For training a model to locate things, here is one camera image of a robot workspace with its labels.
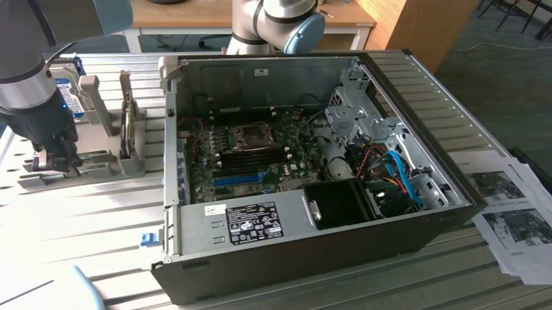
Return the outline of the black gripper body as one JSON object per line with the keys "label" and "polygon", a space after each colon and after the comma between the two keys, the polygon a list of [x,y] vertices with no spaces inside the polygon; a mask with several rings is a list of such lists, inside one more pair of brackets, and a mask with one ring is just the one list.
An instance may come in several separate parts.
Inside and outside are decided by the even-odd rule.
{"label": "black gripper body", "polygon": [[74,114],[62,94],[53,97],[39,106],[9,110],[2,108],[2,119],[13,131],[25,137],[41,152],[73,152],[77,150],[78,133]]}

